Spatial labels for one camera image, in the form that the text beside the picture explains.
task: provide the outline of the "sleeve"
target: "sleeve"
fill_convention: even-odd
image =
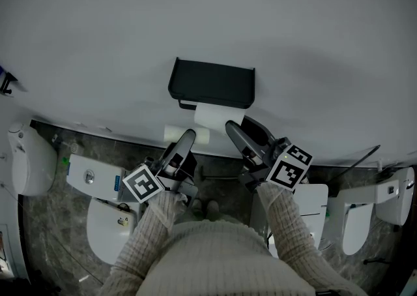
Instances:
[[[366,296],[356,284],[337,274],[314,247],[293,193],[272,184],[263,184],[258,193],[281,260],[316,291],[334,290],[341,295]]]
[[[174,220],[184,212],[181,199],[178,194],[161,192],[149,200],[149,207],[124,245],[99,295],[136,295],[167,241]]]

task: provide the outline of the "shoe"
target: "shoe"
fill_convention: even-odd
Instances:
[[[193,205],[191,206],[193,210],[203,210],[203,204],[199,199],[195,199]]]
[[[219,204],[212,200],[207,205],[207,212],[218,213],[220,211]]]

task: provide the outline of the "blue label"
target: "blue label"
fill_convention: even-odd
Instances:
[[[115,191],[116,192],[119,191],[119,185],[120,185],[120,175],[116,175],[116,179],[115,179]]]

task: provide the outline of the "person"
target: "person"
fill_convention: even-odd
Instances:
[[[366,296],[335,272],[314,247],[290,191],[265,183],[257,189],[279,259],[251,228],[221,215],[215,203],[203,220],[201,203],[192,216],[180,194],[149,200],[100,294],[134,295],[339,295]]]

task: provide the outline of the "gray tile floor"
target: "gray tile floor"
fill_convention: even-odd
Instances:
[[[134,169],[145,156],[159,158],[163,152],[162,149],[97,138],[41,123],[37,124],[36,129],[48,141],[51,141],[54,134],[58,134],[67,143],[82,143],[86,157],[122,166],[127,170]],[[27,254],[32,270],[41,271],[46,282],[59,286],[62,289],[60,295],[96,295],[100,282],[109,275],[110,266],[101,262],[88,244],[86,222],[90,197],[66,183],[67,165],[63,163],[63,158],[69,156],[69,148],[61,145],[51,190],[45,196],[24,199],[23,225]],[[236,175],[242,167],[241,160],[203,155],[196,155],[195,158],[198,165],[204,167],[205,175]],[[311,183],[326,183],[339,172],[341,169],[313,167],[308,177]],[[371,183],[374,175],[374,170],[355,169],[338,179],[331,188],[336,190],[363,186]],[[202,201],[214,199],[219,202],[221,212],[248,224],[252,196],[236,180],[201,181],[196,172],[195,183]],[[401,238],[401,230],[394,233],[392,225],[379,221],[376,216],[373,216],[371,225],[366,244],[353,256],[345,256],[336,245],[325,239],[320,249],[337,272],[374,295],[388,266],[381,263],[364,265],[363,260],[373,257],[392,259]]]

